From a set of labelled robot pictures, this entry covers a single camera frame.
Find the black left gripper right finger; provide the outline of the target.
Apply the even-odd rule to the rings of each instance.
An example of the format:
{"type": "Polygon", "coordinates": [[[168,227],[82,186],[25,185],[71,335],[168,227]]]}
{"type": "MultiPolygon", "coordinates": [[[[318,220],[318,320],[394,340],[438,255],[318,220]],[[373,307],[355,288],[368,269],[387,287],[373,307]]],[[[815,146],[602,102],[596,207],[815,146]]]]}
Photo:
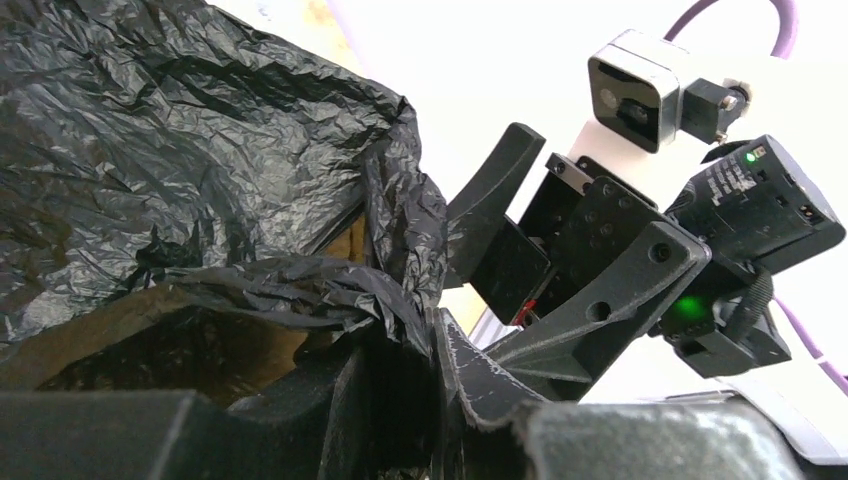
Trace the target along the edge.
{"type": "Polygon", "coordinates": [[[430,313],[441,377],[435,479],[799,479],[771,424],[738,402],[549,402],[430,313]]]}

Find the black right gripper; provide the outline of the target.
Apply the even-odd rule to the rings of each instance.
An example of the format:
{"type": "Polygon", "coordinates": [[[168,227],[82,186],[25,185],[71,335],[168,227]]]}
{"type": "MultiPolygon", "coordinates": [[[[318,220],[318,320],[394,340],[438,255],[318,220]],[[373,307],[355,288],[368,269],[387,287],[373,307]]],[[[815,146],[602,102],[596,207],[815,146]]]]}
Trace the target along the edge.
{"type": "Polygon", "coordinates": [[[444,287],[463,286],[477,269],[477,292],[514,327],[487,355],[542,396],[577,400],[657,322],[711,253],[585,157],[552,155],[522,218],[504,222],[545,142],[511,123],[451,200],[444,287]]]}

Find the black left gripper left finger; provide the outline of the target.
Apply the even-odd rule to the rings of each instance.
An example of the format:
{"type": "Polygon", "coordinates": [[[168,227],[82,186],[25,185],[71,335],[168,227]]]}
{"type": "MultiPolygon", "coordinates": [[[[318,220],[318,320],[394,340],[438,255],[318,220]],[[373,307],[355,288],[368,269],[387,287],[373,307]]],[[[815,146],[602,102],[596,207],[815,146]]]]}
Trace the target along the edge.
{"type": "Polygon", "coordinates": [[[5,392],[5,479],[373,479],[423,466],[433,375],[362,348],[222,409],[193,391],[5,392]]]}

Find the black plastic trash bag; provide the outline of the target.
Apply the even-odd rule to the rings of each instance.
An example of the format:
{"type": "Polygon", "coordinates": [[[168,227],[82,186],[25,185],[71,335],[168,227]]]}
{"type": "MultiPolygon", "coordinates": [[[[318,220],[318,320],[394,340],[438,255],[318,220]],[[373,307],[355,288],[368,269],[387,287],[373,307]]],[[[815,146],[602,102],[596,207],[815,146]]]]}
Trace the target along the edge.
{"type": "Polygon", "coordinates": [[[228,398],[290,330],[429,366],[420,157],[404,97],[204,2],[3,2],[2,388],[228,398]]]}

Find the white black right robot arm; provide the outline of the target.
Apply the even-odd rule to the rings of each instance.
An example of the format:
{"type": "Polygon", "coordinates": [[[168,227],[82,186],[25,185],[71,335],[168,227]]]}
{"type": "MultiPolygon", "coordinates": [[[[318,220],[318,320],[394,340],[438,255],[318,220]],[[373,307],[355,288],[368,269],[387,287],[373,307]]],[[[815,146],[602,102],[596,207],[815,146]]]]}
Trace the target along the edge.
{"type": "Polygon", "coordinates": [[[519,332],[487,348],[551,400],[577,400],[636,339],[705,378],[788,361],[773,277],[846,235],[773,137],[718,146],[658,208],[589,155],[553,154],[519,221],[506,210],[544,139],[510,125],[449,207],[445,284],[471,284],[519,332]]]}

